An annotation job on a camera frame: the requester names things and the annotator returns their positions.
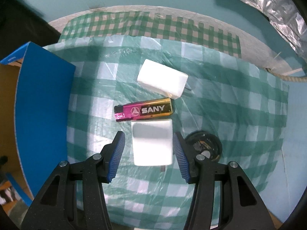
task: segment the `ribbed blue pad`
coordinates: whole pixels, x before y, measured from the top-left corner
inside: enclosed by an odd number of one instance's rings
[[[122,158],[122,152],[124,151],[124,147],[125,147],[125,134],[122,134],[109,162],[109,172],[108,175],[106,176],[109,182],[111,182],[112,179],[116,176],[119,162],[120,159]]]
[[[185,179],[186,182],[188,182],[191,178],[189,174],[189,163],[185,154],[183,153],[182,147],[176,134],[173,135],[173,149],[177,158],[181,176],[183,179]]]

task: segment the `blue panel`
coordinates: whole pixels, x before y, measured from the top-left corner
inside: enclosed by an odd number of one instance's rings
[[[68,102],[75,66],[30,43],[17,83],[17,149],[36,196],[61,160],[67,159]]]
[[[27,194],[22,190],[22,188],[19,186],[19,184],[15,181],[13,176],[10,173],[6,174],[7,179],[12,184],[13,188],[16,190],[16,192],[19,194],[21,199],[24,201],[24,203],[29,207],[32,203],[32,200],[27,196]]]
[[[5,57],[2,61],[0,61],[1,64],[7,65],[13,61],[19,60],[24,57],[25,52],[27,50],[27,47],[29,45],[29,42],[22,45],[18,49],[16,49],[13,53],[11,53],[9,56]]]

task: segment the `blue box flap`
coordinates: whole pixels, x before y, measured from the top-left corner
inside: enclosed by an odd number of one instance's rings
[[[26,44],[22,45],[21,47],[16,49],[13,53],[11,53],[7,57],[5,57],[3,60],[1,60],[0,63],[7,65],[7,64],[10,64],[13,61],[16,61],[16,60],[23,58],[29,44],[30,44],[30,42],[27,42]]]

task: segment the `black round object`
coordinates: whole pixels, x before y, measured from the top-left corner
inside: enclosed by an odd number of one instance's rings
[[[207,131],[194,131],[185,138],[185,142],[213,162],[218,162],[221,158],[221,141],[217,136]]]

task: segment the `sany logo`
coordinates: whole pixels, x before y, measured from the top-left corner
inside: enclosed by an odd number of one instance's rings
[[[145,113],[154,113],[154,112],[158,112],[158,111],[163,111],[164,109],[164,106],[153,106],[152,108],[151,107],[148,107],[148,108],[142,108],[142,114],[145,114]]]
[[[138,116],[138,115],[140,115],[140,109],[137,108],[137,107],[133,107],[133,108],[131,109],[131,114],[132,114],[133,116]]]

